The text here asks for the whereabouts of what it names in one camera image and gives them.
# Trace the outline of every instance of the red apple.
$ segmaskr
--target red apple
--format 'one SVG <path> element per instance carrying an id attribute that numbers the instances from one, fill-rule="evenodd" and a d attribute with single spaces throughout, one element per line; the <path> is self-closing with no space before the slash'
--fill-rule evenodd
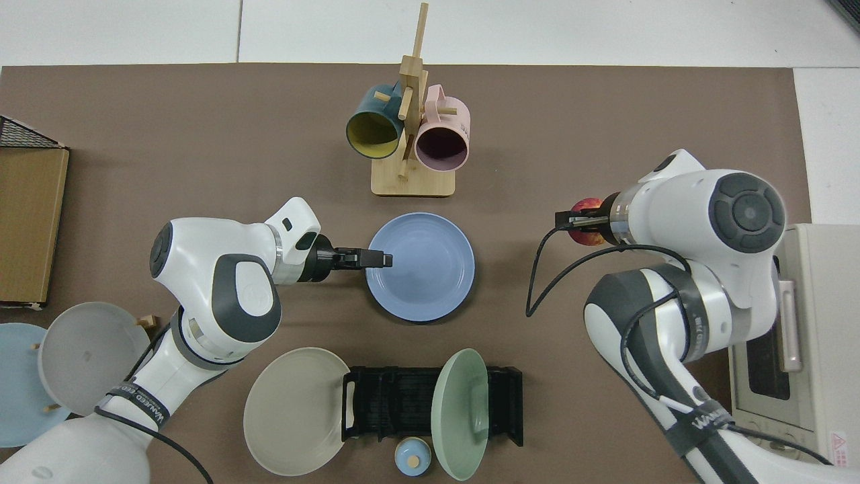
<path id="1" fill-rule="evenodd" d="M 584 210 L 587 208 L 599 208 L 600 204 L 603 203 L 599 198 L 583 198 L 578 201 L 576 205 L 571 208 L 574 212 L 579 212 L 580 210 Z M 606 242 L 600 233 L 597 232 L 581 232 L 579 230 L 568 230 L 568 234 L 570 234 L 570 238 L 574 240 L 577 244 L 582 245 L 600 245 Z"/>

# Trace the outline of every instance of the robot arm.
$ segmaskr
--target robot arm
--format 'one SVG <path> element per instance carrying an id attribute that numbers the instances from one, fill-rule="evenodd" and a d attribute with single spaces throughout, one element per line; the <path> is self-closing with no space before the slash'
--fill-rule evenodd
<path id="1" fill-rule="evenodd" d="M 731 416 L 684 366 L 773 324 L 772 256 L 785 213 L 767 182 L 740 171 L 705 170 L 679 150 L 600 208 L 568 215 L 567 222 L 598 230 L 613 244 L 657 245 L 690 266 L 687 272 L 669 260 L 605 276 L 588 297 L 585 322 L 600 355 L 699 480 L 860 481 L 854 469 L 792 461 L 727 430 Z"/>
<path id="2" fill-rule="evenodd" d="M 170 415 L 195 388 L 239 364 L 277 329 L 275 285 L 391 264 L 391 255 L 380 251 L 331 248 L 301 198 L 265 223 L 172 220 L 152 246 L 150 272 L 180 307 L 155 354 L 130 381 L 114 387 L 96 413 L 66 420 L 0 465 L 0 482 L 149 482 L 146 447 L 153 437 L 163 438 L 158 430 Z"/>

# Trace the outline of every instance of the oven door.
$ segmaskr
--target oven door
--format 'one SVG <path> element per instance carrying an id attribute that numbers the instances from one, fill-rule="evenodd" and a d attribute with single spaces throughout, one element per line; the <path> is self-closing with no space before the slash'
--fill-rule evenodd
<path id="1" fill-rule="evenodd" d="M 814 431 L 809 371 L 809 319 L 814 314 L 804 294 L 800 248 L 793 231 L 777 249 L 780 314 L 769 332 L 732 348 L 734 406 Z"/>

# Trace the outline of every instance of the wire basket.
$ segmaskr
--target wire basket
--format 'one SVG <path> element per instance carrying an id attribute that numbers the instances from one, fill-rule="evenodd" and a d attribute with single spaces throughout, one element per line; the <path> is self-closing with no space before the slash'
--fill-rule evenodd
<path id="1" fill-rule="evenodd" d="M 55 140 L 22 125 L 20 122 L 0 116 L 0 147 L 2 148 L 65 148 Z"/>

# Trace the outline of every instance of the black cable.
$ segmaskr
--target black cable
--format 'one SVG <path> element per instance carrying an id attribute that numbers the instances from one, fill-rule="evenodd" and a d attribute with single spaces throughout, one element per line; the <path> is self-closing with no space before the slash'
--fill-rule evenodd
<path id="1" fill-rule="evenodd" d="M 144 350 L 143 354 L 140 355 L 140 358 L 138 358 L 138 361 L 134 364 L 134 366 L 132 367 L 132 370 L 128 372 L 128 375 L 126 375 L 124 382 L 130 382 L 131 381 L 132 377 L 134 377 L 134 374 L 137 373 L 138 369 L 140 368 L 140 365 L 146 359 L 146 356 L 149 355 L 150 351 L 153 351 L 155 349 L 156 345 L 158 344 L 159 341 L 161 341 L 161 339 L 164 337 L 164 334 L 167 332 L 167 330 L 169 328 L 170 328 L 170 323 L 168 323 L 167 325 L 164 325 L 163 328 L 158 330 L 158 333 L 156 333 L 155 337 L 150 341 L 150 343 L 148 345 L 146 345 L 146 349 Z M 149 427 L 141 425 L 141 424 L 135 422 L 134 420 L 126 419 L 125 417 L 117 415 L 116 413 L 108 412 L 107 410 L 102 410 L 100 406 L 95 406 L 94 412 L 98 415 L 101 415 L 102 417 L 105 417 L 107 419 L 116 420 L 117 422 L 120 422 L 121 424 L 125 424 L 125 425 L 130 426 L 132 429 L 139 430 L 145 434 L 151 435 L 154 438 L 156 438 L 156 439 L 164 442 L 165 444 L 169 445 L 170 447 L 173 447 L 174 450 L 176 450 L 177 452 L 182 454 L 186 459 L 188 459 L 189 462 L 191 462 L 197 468 L 197 470 L 200 472 L 200 474 L 203 476 L 203 478 L 206 479 L 206 482 L 208 484 L 212 484 L 212 478 L 209 475 L 209 473 L 206 472 L 206 468 L 203 467 L 203 464 L 201 464 L 200 461 L 198 461 L 194 456 L 192 456 L 191 452 L 188 452 L 184 447 L 177 444 L 175 441 L 171 440 L 167 436 L 163 435 L 160 432 L 153 431 Z"/>
<path id="2" fill-rule="evenodd" d="M 609 247 L 607 249 L 603 249 L 600 251 L 592 252 L 592 253 L 586 255 L 585 257 L 579 258 L 576 261 L 574 261 L 571 265 L 569 265 L 564 270 L 559 272 L 558 276 L 553 278 L 553 280 L 550 281 L 549 284 L 547 284 L 546 288 L 541 292 L 540 296 L 538 296 L 537 299 L 535 300 L 534 306 L 532 306 L 531 305 L 531 295 L 532 295 L 532 290 L 534 289 L 535 275 L 538 272 L 538 261 L 540 260 L 541 252 L 544 250 L 544 246 L 546 245 L 547 240 L 549 240 L 550 237 L 552 237 L 552 235 L 554 233 L 560 232 L 563 230 L 566 230 L 565 227 L 553 228 L 552 230 L 547 232 L 546 235 L 544 235 L 544 238 L 541 239 L 540 244 L 537 246 L 537 252 L 535 253 L 534 263 L 531 265 L 531 277 L 529 278 L 529 292 L 528 292 L 528 296 L 526 297 L 526 301 L 525 301 L 525 316 L 526 317 L 530 318 L 535 313 L 535 311 L 538 310 L 538 305 L 540 305 L 541 301 L 544 300 L 546 295 L 549 294 L 550 291 L 556 286 L 556 284 L 558 284 L 559 281 L 561 281 L 567 274 L 569 274 L 570 271 L 572 271 L 573 269 L 576 269 L 580 265 L 584 264 L 585 262 L 588 262 L 589 260 L 591 260 L 593 258 L 598 258 L 602 255 L 609 254 L 612 252 L 621 252 L 621 251 L 630 251 L 630 250 L 644 250 L 644 251 L 659 252 L 662 254 L 666 254 L 671 258 L 674 258 L 684 267 L 684 271 L 686 271 L 688 274 L 692 274 L 692 269 L 690 267 L 690 263 L 688 263 L 687 260 L 685 258 L 683 258 L 680 254 L 678 254 L 676 251 L 672 251 L 672 250 L 666 249 L 664 247 L 659 247 L 657 245 L 645 245 L 645 244 L 627 244 L 626 245 L 626 244 L 621 244 L 621 245 L 616 245 L 616 246 Z M 652 388 L 649 388 L 647 385 L 645 385 L 645 383 L 639 379 L 639 377 L 636 375 L 636 373 L 633 372 L 633 368 L 630 366 L 630 360 L 627 358 L 627 347 L 630 345 L 630 334 L 639 325 L 639 320 L 641 320 L 642 317 L 646 313 L 648 313 L 650 311 L 654 311 L 657 307 L 662 306 L 663 304 L 671 301 L 672 299 L 674 299 L 676 297 L 679 297 L 679 292 L 677 289 L 673 289 L 673 291 L 671 293 L 661 297 L 659 300 L 654 301 L 654 302 L 648 304 L 647 306 L 643 307 L 639 311 L 637 311 L 630 318 L 630 320 L 627 322 L 627 324 L 624 326 L 624 330 L 621 334 L 621 341 L 619 344 L 620 345 L 620 351 L 621 351 L 621 363 L 624 366 L 624 369 L 627 371 L 627 375 L 637 385 L 637 387 L 639 387 L 639 389 L 641 389 L 641 391 L 643 391 L 645 394 L 647 394 L 648 396 L 650 396 L 651 398 L 653 398 L 655 400 L 659 400 L 661 395 L 658 394 Z M 703 414 L 702 410 L 699 408 L 693 408 L 692 411 L 694 413 Z M 768 440 L 770 442 L 775 442 L 777 444 L 785 445 L 786 447 L 790 447 L 792 449 L 799 450 L 800 452 L 803 452 L 803 453 L 811 456 L 812 458 L 814 458 L 818 462 L 821 462 L 822 464 L 830 465 L 830 466 L 833 465 L 824 456 L 815 452 L 814 450 L 811 450 L 811 449 L 804 447 L 800 444 L 795 444 L 794 442 L 790 442 L 790 441 L 785 440 L 783 438 L 776 437 L 776 436 L 773 436 L 770 434 L 766 434 L 764 432 L 753 431 L 750 429 L 739 427 L 735 424 L 727 424 L 724 428 L 726 430 L 737 432 L 741 435 L 745 435 L 748 437 L 760 438 L 763 440 Z"/>
<path id="3" fill-rule="evenodd" d="M 540 259 L 540 254 L 544 250 L 544 245 L 546 244 L 546 241 L 549 240 L 550 237 L 554 233 L 560 232 L 562 230 L 565 230 L 565 229 L 556 227 L 556 228 L 553 228 L 552 230 L 550 230 L 549 232 L 547 232 L 547 234 L 544 235 L 544 238 L 540 241 L 540 245 L 537 247 L 537 252 L 535 253 L 535 260 L 534 260 L 534 263 L 531 265 L 531 277 L 529 278 L 529 293 L 528 293 L 528 296 L 526 297 L 526 300 L 525 300 L 525 316 L 526 316 L 526 318 L 530 318 L 535 313 L 535 311 L 538 310 L 538 305 L 540 305 L 540 303 L 544 300 L 546 295 L 549 294 L 550 291 L 556 286 L 556 284 L 558 284 L 559 281 L 561 281 L 567 274 L 569 274 L 571 270 L 576 269 L 580 265 L 583 265 L 584 263 L 588 262 L 589 260 L 591 260 L 593 258 L 598 258 L 602 255 L 609 254 L 612 252 L 623 252 L 623 251 L 634 251 L 634 250 L 659 252 L 661 254 L 666 254 L 669 257 L 677 260 L 684 267 L 684 271 L 686 271 L 687 274 L 692 274 L 692 269 L 690 267 L 690 263 L 688 263 L 686 261 L 686 259 L 681 257 L 681 255 L 678 254 L 676 251 L 673 251 L 671 249 L 667 249 L 665 247 L 659 247 L 657 245 L 646 245 L 646 244 L 615 245 L 613 247 L 602 249 L 600 251 L 592 252 L 592 253 L 590 253 L 590 254 L 582 257 L 582 258 L 577 259 L 571 265 L 564 268 L 564 270 L 562 270 L 561 272 L 558 273 L 558 276 L 556 276 L 552 281 L 550 281 L 549 284 L 547 284 L 546 289 L 544 289 L 544 291 L 541 292 L 541 294 L 535 300 L 534 306 L 532 306 L 531 305 L 531 292 L 534 289 L 535 275 L 538 272 L 538 260 Z"/>
<path id="4" fill-rule="evenodd" d="M 760 432 L 760 431 L 745 429 L 744 427 L 739 427 L 735 424 L 726 425 L 726 430 L 737 432 L 741 435 L 746 435 L 747 437 L 755 437 L 755 438 L 760 438 L 762 440 L 769 440 L 769 441 L 775 442 L 777 444 L 782 444 L 786 447 L 790 447 L 792 449 L 799 450 L 800 452 L 803 452 L 804 454 L 811 456 L 813 459 L 815 459 L 818 462 L 821 462 L 824 465 L 827 465 L 827 466 L 833 465 L 832 462 L 828 461 L 826 457 L 822 456 L 818 452 L 815 452 L 814 450 L 809 449 L 808 447 L 804 447 L 800 444 L 796 444 L 796 443 L 791 442 L 789 440 L 785 440 L 784 438 L 772 436 L 770 434 L 766 434 L 766 433 Z"/>
<path id="5" fill-rule="evenodd" d="M 108 412 L 107 410 L 102 410 L 101 407 L 97 406 L 97 405 L 95 406 L 94 412 L 101 415 L 102 417 L 105 417 L 106 419 L 116 420 L 117 422 L 120 422 L 121 424 L 126 424 L 126 425 L 130 426 L 132 429 L 139 430 L 145 434 L 151 435 L 154 438 L 156 438 L 156 439 L 164 442 L 165 444 L 169 445 L 170 447 L 173 447 L 174 450 L 176 450 L 177 452 L 179 452 L 180 454 L 185 456 L 185 458 L 188 459 L 188 461 L 191 462 L 197 468 L 197 470 L 200 471 L 200 474 L 203 475 L 204 479 L 206 479 L 207 484 L 212 484 L 212 477 L 209 475 L 208 472 L 206 472 L 206 469 L 203 467 L 203 464 L 201 464 L 200 461 L 195 459 L 194 456 L 191 455 L 191 452 L 188 452 L 187 450 L 185 450 L 181 445 L 177 444 L 176 442 L 171 440 L 169 437 L 167 437 L 167 436 L 165 436 L 159 432 L 156 432 L 149 427 L 145 427 L 145 426 L 143 426 L 143 425 L 141 425 L 141 424 L 139 424 L 133 420 L 129 420 L 129 419 L 126 419 L 125 417 L 121 417 L 120 415 L 117 415 L 116 413 L 111 413 L 111 412 Z"/>
<path id="6" fill-rule="evenodd" d="M 643 307 L 639 311 L 636 311 L 636 314 L 633 315 L 627 321 L 627 324 L 624 326 L 624 330 L 621 333 L 621 364 L 624 365 L 624 369 L 627 371 L 627 375 L 631 380 L 645 392 L 648 396 L 653 398 L 654 400 L 660 399 L 660 394 L 655 392 L 652 388 L 649 388 L 645 383 L 639 379 L 639 376 L 633 372 L 633 367 L 630 366 L 630 360 L 627 358 L 627 346 L 630 344 L 630 334 L 633 332 L 633 329 L 639 325 L 639 320 L 642 319 L 646 313 L 655 310 L 657 307 L 662 306 L 664 303 L 678 297 L 678 290 L 673 290 L 671 293 L 664 295 L 657 301 L 648 304 L 646 307 Z"/>
<path id="7" fill-rule="evenodd" d="M 129 382 L 132 379 L 134 374 L 137 373 L 138 368 L 140 368 L 140 364 L 143 363 L 146 359 L 146 355 L 148 355 L 150 351 L 152 351 L 156 347 L 156 344 L 161 341 L 162 336 L 164 336 L 164 333 L 167 332 L 168 328 L 170 328 L 170 323 L 164 325 L 162 329 L 158 330 L 156 336 L 152 339 L 152 341 L 150 341 L 148 345 L 146 345 L 144 353 L 140 355 L 140 358 L 138 358 L 138 362 L 134 364 L 134 367 L 132 367 L 132 371 L 128 372 L 128 375 L 126 375 L 126 378 L 123 380 L 123 382 Z"/>

